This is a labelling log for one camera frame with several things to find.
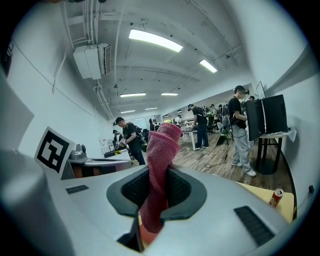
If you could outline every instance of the black vent slot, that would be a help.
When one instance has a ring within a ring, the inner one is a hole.
[[[234,211],[258,246],[275,236],[248,206],[236,208]]]
[[[73,186],[73,187],[69,187],[66,188],[66,192],[70,195],[70,194],[74,194],[74,193],[78,193],[84,190],[88,190],[89,188],[86,185],[79,185],[79,186]]]
[[[166,171],[165,192],[167,195],[168,206],[174,207],[186,200],[191,193],[191,185],[173,171]]]
[[[140,209],[149,195],[149,187],[149,171],[145,171],[138,177],[124,184],[121,188],[121,193]]]

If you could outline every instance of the soda can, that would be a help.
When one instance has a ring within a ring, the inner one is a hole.
[[[277,207],[278,203],[280,202],[281,198],[284,196],[284,191],[281,188],[277,188],[269,201],[269,205],[272,207]]]

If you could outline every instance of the computer monitor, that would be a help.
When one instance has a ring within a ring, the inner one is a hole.
[[[253,141],[266,133],[264,111],[260,99],[248,100],[244,105],[248,118],[249,141]]]
[[[287,112],[284,96],[277,95],[262,100],[266,133],[287,132]]]

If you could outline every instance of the pink towel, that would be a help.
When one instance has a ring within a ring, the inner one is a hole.
[[[146,152],[150,191],[140,209],[144,227],[152,233],[158,233],[162,224],[160,214],[168,208],[166,196],[166,170],[172,163],[180,147],[178,140],[181,129],[171,123],[163,123],[157,132],[150,131]]]

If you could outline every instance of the black rubber pad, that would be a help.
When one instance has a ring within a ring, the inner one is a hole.
[[[258,246],[275,236],[248,206],[236,208],[234,211]]]
[[[70,195],[70,194],[78,193],[88,189],[89,188],[86,185],[80,185],[80,186],[69,187],[69,188],[66,188],[65,190]]]

